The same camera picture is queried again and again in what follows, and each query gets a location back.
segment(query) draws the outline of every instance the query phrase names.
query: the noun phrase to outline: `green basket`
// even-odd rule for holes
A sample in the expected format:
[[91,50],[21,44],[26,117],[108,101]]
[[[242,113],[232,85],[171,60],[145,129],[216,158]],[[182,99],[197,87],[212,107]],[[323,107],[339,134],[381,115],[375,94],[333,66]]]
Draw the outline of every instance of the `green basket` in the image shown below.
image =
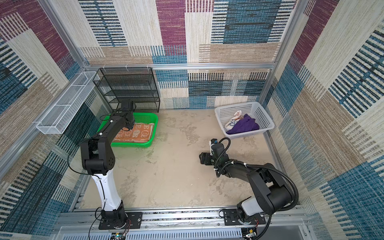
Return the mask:
[[[154,113],[133,113],[133,116],[135,117],[135,122],[142,122],[142,123],[154,123],[155,126],[153,126],[153,132],[152,137],[148,142],[144,143],[136,143],[136,142],[113,142],[111,144],[112,147],[149,147],[152,145],[152,141],[155,137],[156,128],[157,128],[157,122],[159,121],[159,118]],[[104,127],[104,125],[107,123],[107,120],[109,119],[109,116],[106,116],[104,118],[104,121],[101,123],[98,132]]]

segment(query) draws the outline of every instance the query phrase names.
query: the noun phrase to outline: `white basket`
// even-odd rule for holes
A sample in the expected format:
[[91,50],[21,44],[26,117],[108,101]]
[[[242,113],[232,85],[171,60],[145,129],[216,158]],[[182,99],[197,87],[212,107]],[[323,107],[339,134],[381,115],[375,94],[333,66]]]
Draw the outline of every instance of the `white basket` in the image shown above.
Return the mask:
[[63,134],[98,80],[96,72],[82,72],[36,126],[43,134]]
[[[256,120],[255,122],[260,126],[260,129],[236,134],[227,134],[225,132],[225,125],[231,118],[233,118],[235,112],[239,110],[242,111],[242,115],[248,114],[251,118],[254,118]],[[238,103],[218,107],[215,108],[215,115],[224,135],[230,139],[263,133],[275,127],[271,117],[258,102]]]

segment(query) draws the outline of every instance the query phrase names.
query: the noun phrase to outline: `laundry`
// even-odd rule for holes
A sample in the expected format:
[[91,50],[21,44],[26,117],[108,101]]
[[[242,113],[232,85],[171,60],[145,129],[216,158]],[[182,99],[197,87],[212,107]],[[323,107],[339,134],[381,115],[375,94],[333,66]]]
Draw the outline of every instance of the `laundry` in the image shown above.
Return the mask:
[[148,142],[152,137],[154,123],[135,123],[132,130],[122,129],[112,142]]
[[231,129],[234,127],[234,125],[235,125],[238,121],[240,121],[241,119],[243,119],[243,116],[241,115],[241,110],[235,112],[234,117],[231,118],[231,119],[229,120],[229,122],[225,125],[225,129],[226,129],[227,131],[231,130]]
[[227,132],[227,134],[236,134],[242,132],[249,132],[259,130],[260,126],[255,122],[254,118],[251,118],[248,114],[244,115],[244,118],[239,120],[234,127]]

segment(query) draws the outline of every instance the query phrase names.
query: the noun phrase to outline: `black wire rack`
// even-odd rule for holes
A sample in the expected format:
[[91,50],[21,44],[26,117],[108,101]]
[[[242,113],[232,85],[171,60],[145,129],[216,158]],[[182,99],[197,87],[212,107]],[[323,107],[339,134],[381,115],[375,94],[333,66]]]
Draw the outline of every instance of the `black wire rack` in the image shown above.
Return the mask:
[[100,68],[97,74],[100,80],[93,83],[113,110],[130,99],[136,104],[135,112],[159,112],[159,91],[152,68]]

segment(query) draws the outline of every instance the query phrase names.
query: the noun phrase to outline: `folded orange towel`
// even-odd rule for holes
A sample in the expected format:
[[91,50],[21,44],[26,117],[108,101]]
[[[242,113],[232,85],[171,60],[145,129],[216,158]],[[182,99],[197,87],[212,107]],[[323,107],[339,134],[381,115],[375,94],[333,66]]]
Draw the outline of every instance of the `folded orange towel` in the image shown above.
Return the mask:
[[148,142],[152,137],[154,125],[154,123],[135,123],[132,130],[126,131],[126,128],[120,130],[112,142]]

